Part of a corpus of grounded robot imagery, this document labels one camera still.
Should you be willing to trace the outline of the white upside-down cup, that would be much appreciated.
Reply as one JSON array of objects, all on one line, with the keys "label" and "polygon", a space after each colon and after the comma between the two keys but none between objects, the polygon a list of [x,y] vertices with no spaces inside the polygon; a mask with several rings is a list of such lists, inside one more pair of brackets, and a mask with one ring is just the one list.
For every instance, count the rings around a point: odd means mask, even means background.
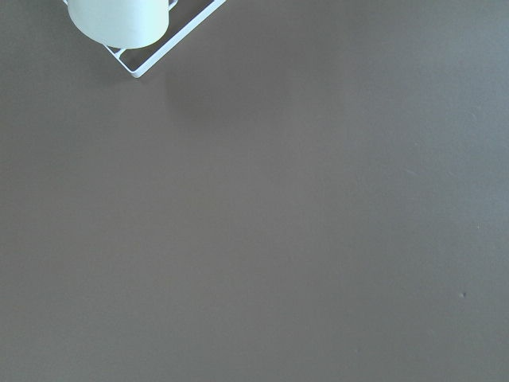
[{"label": "white upside-down cup", "polygon": [[166,0],[68,0],[67,7],[81,33],[114,48],[146,47],[169,27]]}]

